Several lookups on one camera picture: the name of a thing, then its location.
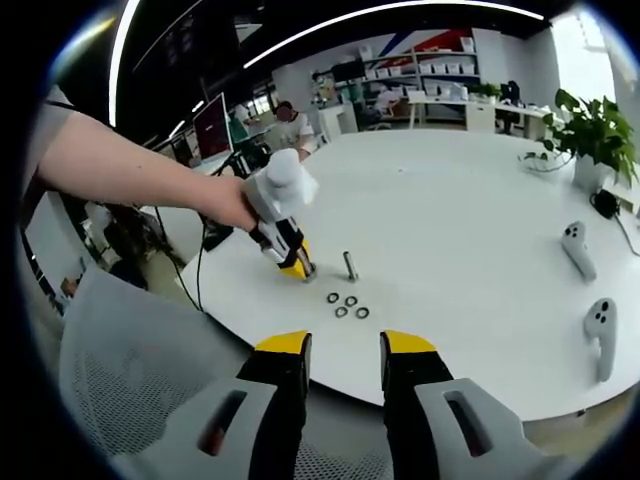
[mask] white vr controller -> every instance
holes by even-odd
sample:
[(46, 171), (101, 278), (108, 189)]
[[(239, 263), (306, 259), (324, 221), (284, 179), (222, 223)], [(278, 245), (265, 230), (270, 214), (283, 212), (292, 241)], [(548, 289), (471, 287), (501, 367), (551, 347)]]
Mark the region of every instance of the white vr controller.
[(586, 228), (582, 222), (573, 222), (562, 235), (562, 248), (573, 260), (582, 276), (588, 282), (593, 282), (597, 277), (596, 266), (593, 264), (586, 244)]
[(613, 360), (616, 354), (616, 331), (618, 327), (618, 309), (610, 298), (598, 300), (584, 317), (584, 331), (590, 341), (598, 339), (600, 359), (597, 366), (597, 378), (606, 382), (611, 377)]

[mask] desk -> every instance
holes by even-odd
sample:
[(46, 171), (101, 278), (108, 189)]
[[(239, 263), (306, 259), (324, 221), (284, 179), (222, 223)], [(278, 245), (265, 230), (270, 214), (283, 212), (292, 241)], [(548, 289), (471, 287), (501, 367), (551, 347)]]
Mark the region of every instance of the desk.
[(194, 172), (204, 173), (205, 175), (211, 175), (227, 161), (231, 156), (231, 153), (231, 150), (216, 153), (215, 155), (203, 159), (202, 162), (200, 162), (200, 165), (193, 167), (191, 170)]
[[(455, 377), (471, 378), (523, 421), (618, 395), (640, 379), (640, 259), (618, 225), (570, 187), (570, 168), (543, 178), (523, 171), (517, 156), (536, 147), (443, 130), (343, 135), (305, 163), (320, 190), (296, 219), (318, 277), (304, 284), (279, 274), (236, 231), (203, 255), (203, 306), (252, 345), (310, 330), (311, 378), (377, 405), (383, 329), (430, 340)], [(592, 284), (560, 246), (575, 220), (588, 229)], [(356, 284), (344, 280), (344, 250)], [(196, 264), (183, 272), (192, 295)], [(371, 315), (336, 318), (330, 292), (356, 295)], [(620, 312), (619, 343), (612, 377), (599, 384), (583, 318), (608, 295)]]
[(250, 133), (248, 137), (243, 138), (242, 140), (239, 140), (236, 143), (236, 145), (240, 145), (242, 143), (248, 142), (249, 140), (254, 140), (255, 138), (261, 137), (262, 135), (266, 135), (267, 133), (269, 133), (271, 130), (273, 130), (273, 128), (276, 126), (275, 123), (272, 123), (271, 125), (267, 125), (264, 128), (261, 128), (260, 130), (254, 131), (253, 133)]
[(344, 133), (358, 132), (358, 122), (351, 103), (318, 110), (318, 117), (327, 143), (337, 140)]
[[(507, 112), (518, 113), (524, 116), (524, 137), (535, 140), (545, 134), (546, 127), (542, 122), (542, 117), (546, 111), (534, 110), (531, 108), (515, 107), (513, 105), (505, 105), (503, 103), (481, 103), (464, 100), (448, 100), (438, 97), (427, 97), (423, 90), (409, 91), (409, 104), (411, 105), (411, 117), (409, 120), (409, 128), (412, 129), (415, 124), (417, 105), (457, 105), (463, 106), (467, 115), (468, 131), (494, 131), (495, 129), (495, 110), (504, 110)], [(483, 111), (486, 115), (478, 115), (479, 111)]]

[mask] monitor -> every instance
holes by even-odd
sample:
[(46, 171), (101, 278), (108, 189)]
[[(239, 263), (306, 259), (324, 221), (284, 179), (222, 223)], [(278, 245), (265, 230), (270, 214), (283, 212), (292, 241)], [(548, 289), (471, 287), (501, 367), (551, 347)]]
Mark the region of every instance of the monitor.
[(353, 62), (340, 63), (331, 67), (331, 74), (336, 82), (353, 80), (354, 78), (362, 78), (365, 76), (364, 63), (362, 60), (354, 60)]
[(193, 119), (193, 126), (202, 160), (225, 151), (233, 152), (224, 92), (200, 110)]

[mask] green leaves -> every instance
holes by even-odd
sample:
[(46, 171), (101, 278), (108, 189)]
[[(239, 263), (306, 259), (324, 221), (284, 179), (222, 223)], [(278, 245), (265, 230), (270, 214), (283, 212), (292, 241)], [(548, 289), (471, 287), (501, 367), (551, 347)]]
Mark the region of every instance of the green leaves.
[[(556, 106), (569, 111), (571, 118), (557, 125), (553, 114), (542, 121), (547, 126), (548, 136), (539, 138), (548, 152), (559, 151), (572, 156), (589, 155), (595, 163), (609, 165), (629, 182), (640, 181), (635, 164), (635, 147), (631, 141), (633, 128), (620, 113), (618, 105), (607, 97), (602, 100), (577, 100), (567, 91), (556, 92)], [(525, 158), (543, 158), (547, 153), (529, 152)]]
[(570, 112), (580, 108), (580, 102), (572, 97), (567, 91), (559, 88), (556, 92), (556, 107), (565, 107)]
[(470, 85), (469, 93), (476, 93), (478, 95), (484, 95), (485, 97), (499, 97), (501, 90), (500, 87), (493, 83), (481, 83), (480, 85)]
[(553, 113), (547, 113), (542, 117), (542, 121), (547, 127), (553, 127)]

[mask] potted plant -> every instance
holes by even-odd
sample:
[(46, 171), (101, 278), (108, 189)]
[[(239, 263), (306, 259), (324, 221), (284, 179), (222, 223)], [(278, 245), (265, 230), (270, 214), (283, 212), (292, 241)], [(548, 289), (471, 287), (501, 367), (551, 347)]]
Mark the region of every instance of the potted plant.
[(469, 93), (473, 93), (481, 101), (486, 101), (490, 104), (495, 104), (496, 99), (500, 96), (500, 87), (493, 83), (481, 83), (470, 84), (468, 87)]
[[(556, 124), (553, 113), (542, 120), (551, 133), (538, 141), (550, 152), (568, 153), (575, 157), (573, 183), (587, 193), (595, 193), (611, 173), (616, 173), (631, 186), (638, 180), (635, 148), (631, 141), (633, 129), (618, 106), (604, 97), (589, 102), (577, 100), (563, 89), (556, 92), (556, 107), (570, 114), (567, 122)], [(527, 158), (548, 159), (547, 153), (529, 152)]]

